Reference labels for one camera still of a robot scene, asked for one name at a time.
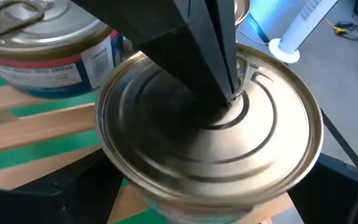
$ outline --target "metal can lid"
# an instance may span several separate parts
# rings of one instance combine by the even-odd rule
[[[237,64],[247,94],[213,113],[143,53],[123,62],[96,105],[110,160],[151,196],[191,208],[249,208],[294,186],[321,150],[319,107],[274,58],[237,45]]]
[[[250,8],[249,0],[234,0],[234,25],[239,27],[241,22],[248,16]]]
[[[15,57],[36,52],[46,54],[45,50],[58,53],[57,48],[83,42],[86,37],[107,28],[97,18],[87,13],[70,0],[33,0],[45,10],[41,21],[0,35],[0,54],[14,54]],[[27,19],[37,11],[29,3],[17,3],[0,12],[3,21]]]

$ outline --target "ring pull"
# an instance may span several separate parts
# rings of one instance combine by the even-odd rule
[[[3,9],[5,9],[9,6],[18,4],[18,3],[24,3],[24,4],[34,8],[36,11],[36,14],[29,18],[26,18],[26,19],[12,19],[10,17],[4,16],[3,14],[1,14]],[[33,23],[43,19],[44,13],[45,13],[45,9],[39,3],[36,3],[35,1],[31,1],[31,0],[1,1],[1,3],[0,3],[0,35],[4,34],[6,32],[12,31],[16,28],[33,24]]]

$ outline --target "can label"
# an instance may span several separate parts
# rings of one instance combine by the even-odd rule
[[[0,77],[31,95],[64,98],[98,88],[122,60],[122,35],[113,31],[99,44],[70,57],[19,62],[0,58]]]
[[[164,217],[170,224],[234,224],[247,214],[200,215],[164,207],[153,200],[147,200],[147,205]]]

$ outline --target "green surface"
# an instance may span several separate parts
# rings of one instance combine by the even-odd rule
[[[0,86],[5,85],[5,82],[0,79]],[[39,105],[26,106],[22,108],[14,108],[11,112],[16,116],[28,116],[37,113],[43,113],[51,110],[58,110],[71,106],[81,105],[84,103],[94,102],[96,93],[88,93],[83,96],[78,96],[70,99],[55,100]],[[84,147],[94,146],[98,144],[98,138],[95,131],[87,131],[83,133],[66,136],[63,138],[53,139],[26,147],[18,147],[8,151],[0,152],[0,169],[25,164],[27,162],[41,159],[44,157],[56,155],[63,152],[74,151]],[[135,223],[155,223],[163,224],[164,222],[155,212],[147,211],[141,214],[130,217],[126,220],[120,221],[123,224]]]

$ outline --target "silver can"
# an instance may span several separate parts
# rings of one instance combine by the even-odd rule
[[[211,110],[142,52],[112,72],[96,131],[115,166],[171,223],[235,223],[312,168],[323,122],[305,84],[284,64],[237,45],[249,81]]]
[[[122,35],[69,0],[0,0],[0,77],[30,95],[98,88],[121,62]]]
[[[249,0],[234,0],[234,27],[236,28],[236,30],[238,30],[241,23],[248,16],[249,9]]]

